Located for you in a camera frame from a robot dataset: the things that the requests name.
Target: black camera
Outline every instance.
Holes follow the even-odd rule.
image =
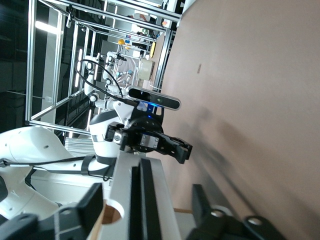
[[[126,89],[127,97],[132,100],[151,104],[155,107],[178,110],[181,102],[178,98],[168,96],[156,91],[147,90],[141,87],[129,86]]]

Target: aluminum frame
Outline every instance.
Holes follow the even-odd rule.
[[[126,39],[126,40],[131,40],[132,42],[135,42],[135,43],[140,43],[140,44],[144,44],[144,45],[148,45],[148,46],[151,46],[152,43],[149,43],[149,42],[145,42],[145,41],[140,41],[140,40],[135,40],[135,39],[132,39],[132,38],[129,38],[129,37],[125,37],[125,36],[119,36],[119,35],[116,35],[116,34],[112,34],[112,33],[109,33],[109,32],[104,32],[104,31],[96,31],[97,34],[102,34],[102,35],[106,35],[106,36],[110,36],[110,37],[114,37],[114,38],[119,38],[119,39]]]
[[[62,22],[63,22],[63,14],[61,12],[58,13],[58,22],[57,22],[57,30],[58,33],[56,35],[55,41],[55,56],[54,56],[54,73],[53,73],[53,92],[52,92],[52,104],[53,106],[57,103],[58,98],[58,85],[60,78],[60,66],[61,66],[61,32],[62,32]]]
[[[128,7],[131,9],[139,10],[148,14],[156,15],[160,18],[170,20],[172,22],[178,23],[181,19],[181,14],[167,11],[156,6],[149,5],[144,2],[136,0],[107,0],[108,3],[117,4],[119,6]]]
[[[62,5],[66,5],[66,6],[72,6],[74,9],[80,10],[80,11],[84,11],[84,12],[88,12],[91,14],[96,14],[96,15],[100,15],[100,16],[105,16],[105,17],[110,17],[116,20],[120,20],[120,21],[124,21],[127,23],[134,23],[137,24],[141,27],[145,27],[147,29],[151,29],[151,30],[157,30],[160,32],[165,32],[166,28],[163,26],[158,26],[149,22],[145,22],[145,21],[141,21],[141,20],[137,20],[131,17],[127,17],[127,16],[123,16],[123,15],[119,15],[119,14],[115,14],[112,12],[108,12],[108,11],[103,11],[101,9],[97,9],[91,6],[86,6],[80,3],[76,3],[70,0],[44,0],[46,2],[51,2],[54,4],[62,4]]]
[[[135,32],[122,30],[122,29],[118,29],[118,28],[115,28],[115,27],[111,27],[111,26],[100,25],[98,23],[89,22],[89,21],[86,21],[86,20],[81,20],[81,24],[82,23],[86,24],[86,26],[100,28],[100,29],[103,29],[103,30],[108,30],[108,31],[116,32],[116,33],[131,35],[131,36],[139,37],[141,39],[144,39],[144,40],[147,40],[147,41],[151,41],[151,42],[155,42],[156,41],[156,39],[154,39],[152,37],[138,35]]]
[[[60,64],[61,52],[58,50],[61,47],[61,38],[62,38],[61,34],[57,34],[56,49],[55,49],[55,61],[54,61],[54,81],[53,81],[54,88],[53,88],[53,94],[52,94],[53,95],[53,103],[52,103],[52,106],[42,110],[41,112],[38,112],[35,115],[32,115],[34,60],[35,60],[35,21],[36,21],[36,16],[37,16],[37,2],[38,1],[40,1],[41,3],[47,5],[50,8],[53,8],[59,12],[57,27],[60,30],[62,30],[62,28],[63,28],[63,25],[62,25],[63,16],[68,16],[69,13],[67,11],[65,11],[64,9],[60,8],[59,6],[57,6],[56,3],[64,4],[66,6],[72,5],[73,8],[81,10],[81,11],[87,11],[89,13],[93,13],[93,14],[100,15],[100,16],[111,17],[111,18],[115,18],[115,19],[118,19],[121,21],[129,22],[129,23],[136,23],[136,24],[139,24],[140,26],[146,27],[148,29],[154,29],[154,30],[159,30],[161,32],[165,32],[165,43],[162,48],[160,62],[159,62],[160,68],[162,68],[164,66],[164,62],[162,62],[162,61],[165,61],[168,58],[168,50],[170,47],[170,42],[172,40],[172,31],[170,29],[166,29],[164,27],[159,27],[159,26],[153,25],[151,23],[142,22],[142,21],[135,20],[135,19],[132,19],[129,17],[125,17],[125,16],[119,16],[119,15],[116,15],[116,14],[110,13],[110,12],[104,12],[100,9],[84,6],[79,3],[71,2],[69,0],[29,0],[28,52],[27,52],[27,76],[26,76],[27,81],[26,81],[26,108],[25,108],[26,123],[29,125],[43,126],[46,128],[55,129],[55,130],[59,130],[59,131],[73,132],[73,133],[77,133],[77,134],[90,136],[90,132],[83,130],[83,129],[77,129],[77,128],[73,128],[73,127],[62,126],[62,125],[58,125],[58,124],[39,121],[39,119],[41,117],[43,117],[44,115],[46,115],[47,113],[53,111],[54,109],[57,109],[58,107],[62,106],[63,104],[69,102],[71,99],[73,99],[77,95],[84,92],[84,89],[82,88],[83,87],[83,80],[81,80],[80,89],[77,92],[72,94],[73,81],[74,81],[74,76],[75,76],[74,67],[75,67],[75,63],[77,60],[76,59],[76,50],[77,50],[77,38],[78,38],[78,32],[79,32],[79,24],[86,27],[86,38],[85,38],[85,46],[83,49],[83,57],[87,54],[87,50],[88,50],[89,31],[93,31],[94,36],[97,33],[98,34],[105,34],[105,35],[108,34],[106,32],[96,30],[95,28],[100,28],[100,29],[112,31],[112,32],[118,32],[118,33],[131,35],[131,36],[136,36],[136,37],[139,37],[141,39],[151,41],[151,42],[155,42],[156,40],[154,38],[141,36],[141,35],[138,35],[136,33],[130,32],[130,31],[126,31],[126,30],[122,30],[122,29],[118,29],[118,28],[113,28],[113,27],[109,27],[109,26],[101,25],[101,24],[97,24],[97,23],[92,23],[92,22],[88,22],[88,21],[73,17],[72,21],[75,24],[75,26],[74,26],[74,30],[73,30],[74,32],[73,32],[73,42],[72,42],[71,70],[70,70],[70,79],[69,79],[69,86],[68,86],[68,97],[57,102],[56,97],[58,94],[58,83],[59,83],[59,75],[60,75],[59,72],[60,72],[60,65],[61,65]],[[132,1],[126,0],[126,1],[122,1],[122,3],[132,4]],[[149,9],[143,8],[142,10],[144,12],[149,12]],[[117,35],[113,35],[113,37],[127,39],[126,37],[121,37],[121,36],[117,36]],[[146,45],[150,44],[148,42],[142,42],[142,41],[138,41],[138,40],[135,42],[143,43]],[[91,55],[93,55],[93,53],[94,53],[94,44],[95,44],[95,39],[92,40],[93,47],[91,46],[91,51],[90,51]],[[157,75],[160,74],[158,77],[156,76],[158,85],[161,84],[161,79],[163,77],[163,73],[164,73],[163,69],[160,69],[160,70],[158,69]]]
[[[174,33],[174,31],[172,31],[170,29],[167,29],[167,31],[165,32],[165,38],[164,38],[164,42],[163,42],[162,51],[160,54],[159,65],[156,70],[156,74],[155,74],[155,78],[154,78],[154,85],[153,86],[155,87],[156,92],[161,91],[160,86],[162,84],[162,80],[163,80],[164,73],[165,73],[164,64],[168,60],[168,56],[169,56],[168,53],[169,53],[171,41],[173,38],[173,33]]]
[[[28,51],[26,67],[26,96],[25,96],[25,120],[30,121],[32,115],[32,96],[34,86],[34,63],[35,63],[35,22],[37,16],[37,0],[29,0],[28,12]]]
[[[72,95],[72,88],[73,88],[73,83],[74,83],[78,31],[79,31],[78,21],[74,21],[70,78],[69,78],[69,86],[68,86],[68,97],[70,97]]]

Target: screw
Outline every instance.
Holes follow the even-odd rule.
[[[211,215],[212,215],[212,216],[215,216],[215,217],[217,217],[217,218],[221,218],[221,217],[224,215],[224,213],[223,213],[222,211],[213,210],[213,211],[211,212]]]
[[[262,225],[262,221],[255,217],[249,218],[248,222],[257,226]]]

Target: ceiling light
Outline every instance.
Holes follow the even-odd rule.
[[[93,80],[97,79],[97,75],[98,75],[98,65],[95,65]]]
[[[77,73],[76,75],[75,75],[75,81],[74,81],[74,86],[77,88],[78,87],[78,85],[79,85],[79,73]]]
[[[106,10],[107,10],[107,5],[108,5],[108,1],[107,1],[107,0],[104,0],[103,11],[106,11]]]
[[[91,109],[89,110],[88,122],[86,123],[86,130],[87,131],[89,130],[90,120],[91,120]]]
[[[59,33],[58,28],[56,28],[56,27],[54,27],[54,26],[51,26],[51,25],[49,25],[49,24],[43,23],[43,22],[41,22],[41,21],[36,21],[34,25],[35,25],[35,27],[36,27],[37,29],[46,31],[46,32],[51,33],[51,34],[57,35],[57,34]]]
[[[79,55],[78,55],[78,60],[82,60],[82,48],[79,49]]]

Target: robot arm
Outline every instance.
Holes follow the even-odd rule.
[[[150,96],[147,97],[150,101],[133,94],[136,102],[143,100],[151,104],[162,97],[162,105],[166,107],[168,99],[165,95],[148,93],[141,89],[137,91],[142,93],[143,98]],[[1,193],[4,193],[0,194],[0,214],[7,219],[24,212],[37,213],[41,218],[46,218],[58,209],[57,203],[43,197],[25,183],[25,178],[33,166],[52,173],[92,173],[102,177],[111,163],[115,163],[119,151],[156,150],[162,154],[169,154],[170,151],[179,154],[180,159],[181,156],[189,157],[191,148],[188,148],[186,143],[183,145],[163,134],[162,119],[163,114],[157,116],[154,109],[151,111],[151,107],[146,107],[142,102],[132,106],[121,101],[113,101],[113,110],[95,116],[90,122],[96,157],[85,159],[73,158],[58,137],[43,127],[23,127],[0,134],[0,187]],[[159,143],[155,146],[151,141],[144,142],[144,138],[151,141],[158,139]],[[181,151],[187,151],[188,154],[180,154]]]
[[[100,58],[99,53],[96,57],[88,56],[88,55],[84,57],[85,68],[88,70],[88,77],[86,80],[91,84],[94,84],[95,71],[97,71],[96,68],[98,66],[93,64],[92,62],[88,62],[88,61],[86,62],[86,60],[95,61],[98,64],[99,58]],[[100,100],[99,94],[96,93],[94,91],[94,88],[92,86],[90,86],[89,84],[87,84],[86,82],[84,83],[84,94],[89,97],[91,102],[96,102],[96,101]]]

